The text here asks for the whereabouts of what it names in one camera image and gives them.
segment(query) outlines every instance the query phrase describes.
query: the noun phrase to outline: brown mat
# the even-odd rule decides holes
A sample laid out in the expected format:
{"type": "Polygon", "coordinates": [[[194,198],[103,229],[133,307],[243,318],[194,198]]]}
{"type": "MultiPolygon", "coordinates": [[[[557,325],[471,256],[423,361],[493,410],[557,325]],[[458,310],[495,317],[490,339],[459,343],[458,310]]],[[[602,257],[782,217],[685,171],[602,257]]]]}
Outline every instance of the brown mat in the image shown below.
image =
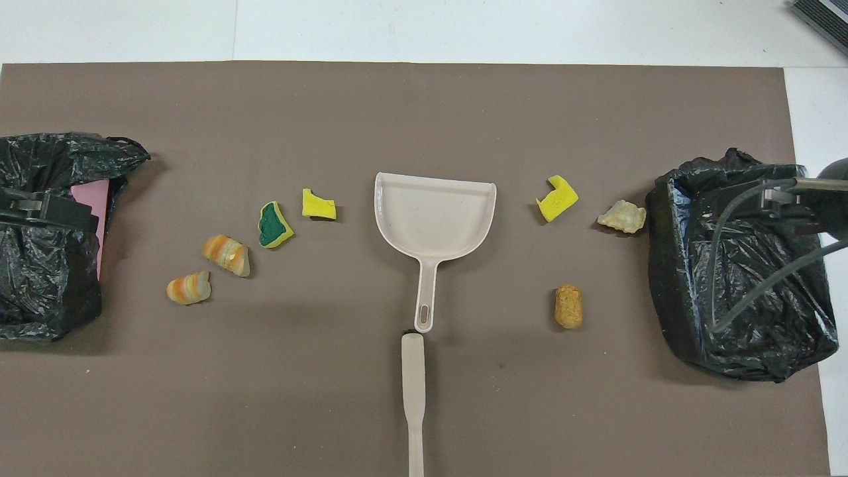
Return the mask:
{"type": "Polygon", "coordinates": [[[438,274],[425,337],[428,475],[826,474],[815,368],[740,383],[679,362],[647,234],[594,225],[655,177],[739,147],[791,162],[781,70],[563,65],[6,65],[0,134],[132,137],[154,160],[119,202],[105,312],[0,347],[9,475],[402,475],[400,336],[417,264],[374,221],[378,171],[495,182],[487,240],[438,274]],[[580,200],[542,225],[561,174],[580,200]],[[300,216],[300,190],[338,222],[300,216]],[[279,200],[296,235],[258,245],[279,200]],[[252,247],[237,278],[200,255],[252,247]],[[212,272],[213,297],[167,300],[212,272]],[[585,323],[554,323],[553,289],[585,323]]]}

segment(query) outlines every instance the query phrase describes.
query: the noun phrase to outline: sponge piece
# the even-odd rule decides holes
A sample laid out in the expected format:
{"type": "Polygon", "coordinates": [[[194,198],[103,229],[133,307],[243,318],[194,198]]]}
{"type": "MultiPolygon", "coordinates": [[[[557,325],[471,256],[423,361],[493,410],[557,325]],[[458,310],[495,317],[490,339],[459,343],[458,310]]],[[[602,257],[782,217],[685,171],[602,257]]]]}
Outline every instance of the sponge piece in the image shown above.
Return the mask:
{"type": "Polygon", "coordinates": [[[262,206],[256,227],[259,229],[259,244],[267,249],[279,246],[294,235],[276,200],[262,206]]]}
{"type": "Polygon", "coordinates": [[[544,199],[536,199],[536,204],[544,219],[550,222],[577,202],[577,193],[561,176],[550,177],[548,182],[554,186],[554,190],[544,199]]]}
{"type": "Polygon", "coordinates": [[[212,295],[209,272],[197,272],[171,280],[165,288],[168,298],[181,305],[191,305],[212,295]]]}
{"type": "Polygon", "coordinates": [[[598,223],[621,230],[624,233],[636,233],[644,226],[648,212],[636,204],[619,200],[607,212],[598,216],[598,223]]]}
{"type": "Polygon", "coordinates": [[[326,200],[312,193],[312,189],[304,189],[304,217],[322,217],[336,220],[336,201],[326,200]]]}
{"type": "Polygon", "coordinates": [[[218,267],[229,270],[239,277],[247,277],[250,274],[248,248],[226,235],[215,235],[207,240],[203,254],[218,267]]]}

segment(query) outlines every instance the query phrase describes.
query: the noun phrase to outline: plastic bag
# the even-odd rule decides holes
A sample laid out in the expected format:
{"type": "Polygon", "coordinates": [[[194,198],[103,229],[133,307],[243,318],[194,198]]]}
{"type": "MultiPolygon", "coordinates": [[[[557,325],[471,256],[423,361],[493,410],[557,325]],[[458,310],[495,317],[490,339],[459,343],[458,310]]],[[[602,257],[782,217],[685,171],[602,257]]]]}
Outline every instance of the plastic bag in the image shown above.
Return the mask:
{"type": "MultiPolygon", "coordinates": [[[[140,144],[125,138],[0,137],[0,187],[72,198],[71,186],[110,179],[114,197],[124,175],[148,159],[140,144]]],[[[99,246],[93,232],[0,223],[0,339],[54,341],[97,317],[99,246]]]]}
{"type": "MultiPolygon", "coordinates": [[[[756,299],[728,327],[708,326],[706,263],[718,190],[749,181],[804,176],[802,166],[763,165],[736,149],[697,158],[655,181],[646,198],[648,278],[662,334],[682,361],[750,381],[785,381],[839,347],[823,262],[800,269],[756,299]]],[[[767,220],[731,218],[716,250],[716,316],[764,278],[821,246],[767,220]]]]}

